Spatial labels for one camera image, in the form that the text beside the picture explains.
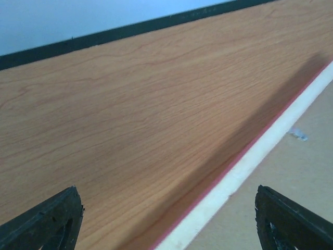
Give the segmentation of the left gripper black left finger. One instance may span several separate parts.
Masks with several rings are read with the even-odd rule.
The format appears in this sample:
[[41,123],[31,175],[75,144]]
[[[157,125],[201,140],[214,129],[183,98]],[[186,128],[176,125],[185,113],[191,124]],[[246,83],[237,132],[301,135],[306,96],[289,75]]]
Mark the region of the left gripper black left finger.
[[70,186],[1,225],[1,249],[75,249],[84,207]]

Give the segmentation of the pink picture frame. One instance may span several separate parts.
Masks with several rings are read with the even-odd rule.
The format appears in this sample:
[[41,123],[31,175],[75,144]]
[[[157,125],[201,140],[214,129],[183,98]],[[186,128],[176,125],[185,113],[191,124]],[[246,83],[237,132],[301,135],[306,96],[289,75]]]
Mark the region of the pink picture frame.
[[[288,134],[292,127],[308,140]],[[332,221],[332,64],[246,148],[156,249],[260,249],[254,201],[259,185]]]

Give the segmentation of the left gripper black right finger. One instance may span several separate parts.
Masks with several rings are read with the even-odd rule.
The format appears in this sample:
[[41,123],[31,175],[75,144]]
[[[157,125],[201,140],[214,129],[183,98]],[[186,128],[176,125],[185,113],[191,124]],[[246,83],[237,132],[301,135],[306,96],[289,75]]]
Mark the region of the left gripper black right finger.
[[332,249],[332,223],[259,185],[255,220],[262,249]]

